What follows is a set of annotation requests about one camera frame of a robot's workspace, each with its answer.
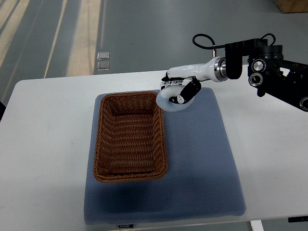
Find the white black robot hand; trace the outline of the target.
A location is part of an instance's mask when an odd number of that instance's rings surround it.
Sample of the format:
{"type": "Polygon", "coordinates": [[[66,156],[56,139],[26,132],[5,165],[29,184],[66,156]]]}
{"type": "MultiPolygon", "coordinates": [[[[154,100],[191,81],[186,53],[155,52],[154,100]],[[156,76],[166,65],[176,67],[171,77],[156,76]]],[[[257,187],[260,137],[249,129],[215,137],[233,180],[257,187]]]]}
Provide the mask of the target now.
{"type": "Polygon", "coordinates": [[[161,90],[169,86],[184,86],[177,97],[169,99],[172,103],[183,104],[201,90],[201,82],[223,82],[227,79],[225,58],[214,57],[206,64],[184,65],[167,70],[166,76],[161,79],[161,90]]]}

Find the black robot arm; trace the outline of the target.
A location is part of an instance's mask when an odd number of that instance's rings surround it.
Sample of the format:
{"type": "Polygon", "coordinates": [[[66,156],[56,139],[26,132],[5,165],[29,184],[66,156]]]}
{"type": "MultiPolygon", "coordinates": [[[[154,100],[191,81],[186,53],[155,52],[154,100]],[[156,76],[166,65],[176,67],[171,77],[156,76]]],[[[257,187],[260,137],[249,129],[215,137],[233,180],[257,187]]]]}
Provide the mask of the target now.
{"type": "Polygon", "coordinates": [[[243,57],[248,57],[247,76],[257,96],[269,94],[302,111],[308,110],[308,66],[284,60],[282,45],[268,45],[264,38],[225,44],[226,75],[238,79],[243,57]]]}

